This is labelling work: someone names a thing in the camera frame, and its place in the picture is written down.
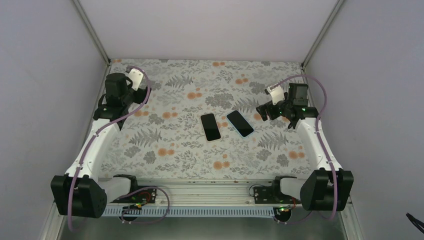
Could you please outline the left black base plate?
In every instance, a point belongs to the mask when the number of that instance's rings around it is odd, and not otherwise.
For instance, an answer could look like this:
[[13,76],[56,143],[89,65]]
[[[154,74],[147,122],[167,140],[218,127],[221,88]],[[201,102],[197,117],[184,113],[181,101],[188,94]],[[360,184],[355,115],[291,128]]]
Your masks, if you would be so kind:
[[122,204],[154,204],[156,201],[157,190],[155,188],[149,188],[146,190],[139,191],[131,196],[119,198],[114,200],[112,203]]

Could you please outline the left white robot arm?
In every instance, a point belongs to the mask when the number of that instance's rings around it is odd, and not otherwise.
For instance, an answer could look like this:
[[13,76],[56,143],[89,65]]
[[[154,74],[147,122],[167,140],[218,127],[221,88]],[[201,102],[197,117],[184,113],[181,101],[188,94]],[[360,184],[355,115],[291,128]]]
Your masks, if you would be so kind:
[[118,174],[100,183],[101,166],[125,120],[134,114],[132,104],[141,108],[149,99],[151,87],[146,73],[132,68],[105,78],[105,91],[94,111],[89,137],[64,175],[52,178],[50,187],[59,214],[99,218],[108,203],[119,199],[131,203],[139,197],[135,176]]

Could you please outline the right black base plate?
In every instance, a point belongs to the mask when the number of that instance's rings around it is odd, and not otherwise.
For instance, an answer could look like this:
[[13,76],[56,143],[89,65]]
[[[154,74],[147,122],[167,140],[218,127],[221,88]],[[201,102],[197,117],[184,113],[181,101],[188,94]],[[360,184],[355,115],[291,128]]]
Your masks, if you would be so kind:
[[255,204],[300,204],[300,200],[283,194],[276,186],[254,185],[251,195]]

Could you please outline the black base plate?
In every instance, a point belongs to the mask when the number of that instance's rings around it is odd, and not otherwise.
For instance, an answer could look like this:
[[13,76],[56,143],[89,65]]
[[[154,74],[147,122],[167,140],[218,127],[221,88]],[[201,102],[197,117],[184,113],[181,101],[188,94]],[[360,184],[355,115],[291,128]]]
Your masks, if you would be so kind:
[[146,190],[139,191],[131,196],[119,198],[114,200],[112,203],[122,204],[154,204],[156,201],[157,190],[155,188],[149,188]]
[[276,186],[254,185],[251,195],[255,204],[300,204],[300,200],[283,194]]

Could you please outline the aluminium mounting rail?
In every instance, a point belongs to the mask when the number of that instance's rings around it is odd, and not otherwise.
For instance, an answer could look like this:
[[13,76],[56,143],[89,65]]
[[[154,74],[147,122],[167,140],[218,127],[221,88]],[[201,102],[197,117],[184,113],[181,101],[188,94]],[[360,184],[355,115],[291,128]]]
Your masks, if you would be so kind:
[[172,207],[254,207],[252,185],[269,186],[270,179],[141,179],[142,186],[165,191]]

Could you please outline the right aluminium corner post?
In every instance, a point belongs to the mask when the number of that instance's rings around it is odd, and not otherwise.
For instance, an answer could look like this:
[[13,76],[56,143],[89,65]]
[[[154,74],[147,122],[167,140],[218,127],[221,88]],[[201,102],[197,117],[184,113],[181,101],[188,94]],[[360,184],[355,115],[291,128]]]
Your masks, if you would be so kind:
[[311,61],[314,53],[316,52],[317,48],[321,44],[323,38],[325,37],[326,33],[328,32],[329,28],[331,27],[333,21],[337,17],[340,9],[342,8],[342,6],[344,5],[345,2],[346,2],[345,0],[337,0],[335,2],[330,14],[328,15],[326,21],[324,22],[320,32],[318,33],[316,39],[314,40],[311,48],[308,51],[306,57],[304,58],[303,62],[301,63],[303,70],[305,70],[307,68],[307,66],[308,66],[309,62]]

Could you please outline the aluminium corner post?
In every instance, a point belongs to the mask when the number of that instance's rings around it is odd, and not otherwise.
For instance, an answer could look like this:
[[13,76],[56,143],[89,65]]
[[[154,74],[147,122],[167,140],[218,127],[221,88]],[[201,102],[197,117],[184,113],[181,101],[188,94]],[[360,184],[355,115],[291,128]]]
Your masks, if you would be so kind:
[[346,2],[345,0],[337,0],[335,2],[330,14],[328,15],[326,21],[324,22],[320,32],[318,33],[316,39],[314,40],[311,48],[308,51],[306,57],[304,58],[303,62],[301,63],[303,70],[305,70],[307,68],[307,66],[308,66],[309,62],[311,61],[314,53],[316,52],[317,48],[321,44],[323,38],[325,37],[326,33],[328,32],[329,28],[331,27],[333,21],[337,17],[340,9],[342,8],[342,6],[344,5],[345,2]]
[[83,21],[88,34],[90,35],[91,39],[94,41],[94,45],[97,49],[97,51],[99,52],[99,54],[101,55],[101,58],[103,59],[103,61],[109,66],[110,65],[110,58],[108,57],[108,54],[103,46],[103,44],[101,43],[100,38],[98,37],[82,3],[80,0],[72,0],[73,4],[76,7],[76,10],[81,18],[81,20]]

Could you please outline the left aluminium corner post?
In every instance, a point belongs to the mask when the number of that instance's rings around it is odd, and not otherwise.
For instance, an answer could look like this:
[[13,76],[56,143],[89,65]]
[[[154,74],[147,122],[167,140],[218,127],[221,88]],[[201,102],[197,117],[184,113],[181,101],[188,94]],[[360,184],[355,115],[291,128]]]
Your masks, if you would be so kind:
[[103,46],[103,44],[101,43],[100,38],[98,37],[82,3],[80,0],[72,0],[73,4],[76,7],[76,10],[81,18],[81,20],[83,21],[88,34],[90,35],[91,39],[94,41],[94,45],[97,49],[97,51],[99,52],[99,54],[101,55],[101,58],[103,59],[103,61],[109,66],[110,65],[110,58],[108,57],[108,54]]

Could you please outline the phone in beige case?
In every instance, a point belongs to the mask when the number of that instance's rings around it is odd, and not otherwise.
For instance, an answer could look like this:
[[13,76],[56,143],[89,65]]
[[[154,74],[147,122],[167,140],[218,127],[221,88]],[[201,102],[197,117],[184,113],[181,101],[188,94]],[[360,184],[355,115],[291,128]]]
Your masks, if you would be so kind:
[[219,140],[222,137],[215,115],[213,113],[201,115],[200,120],[205,138],[208,142]]

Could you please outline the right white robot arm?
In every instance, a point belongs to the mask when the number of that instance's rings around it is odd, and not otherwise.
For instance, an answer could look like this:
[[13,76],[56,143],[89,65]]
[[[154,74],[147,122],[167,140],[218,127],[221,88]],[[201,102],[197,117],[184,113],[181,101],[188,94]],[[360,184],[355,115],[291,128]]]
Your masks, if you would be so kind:
[[300,137],[312,170],[308,178],[277,176],[271,198],[278,204],[289,197],[299,200],[307,211],[342,211],[354,183],[351,171],[344,170],[333,155],[324,135],[318,110],[309,106],[308,85],[289,83],[265,89],[271,100],[256,107],[263,121],[284,117]]

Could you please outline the floral patterned table mat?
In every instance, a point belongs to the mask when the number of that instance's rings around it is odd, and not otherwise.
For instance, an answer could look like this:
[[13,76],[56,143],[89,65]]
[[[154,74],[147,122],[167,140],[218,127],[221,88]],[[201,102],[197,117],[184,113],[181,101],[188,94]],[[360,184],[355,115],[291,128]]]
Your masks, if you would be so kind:
[[271,101],[266,87],[290,77],[299,63],[269,61],[114,59],[110,71],[144,70],[147,103],[128,117],[111,143],[100,177],[139,179],[305,178],[305,146],[289,121],[257,107]]

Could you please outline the black object at edge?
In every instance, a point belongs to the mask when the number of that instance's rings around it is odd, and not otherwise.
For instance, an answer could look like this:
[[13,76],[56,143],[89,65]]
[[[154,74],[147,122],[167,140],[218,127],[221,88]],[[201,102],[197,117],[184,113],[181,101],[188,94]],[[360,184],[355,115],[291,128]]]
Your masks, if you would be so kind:
[[406,213],[407,219],[421,232],[424,234],[424,223],[419,219],[415,218],[410,213]]

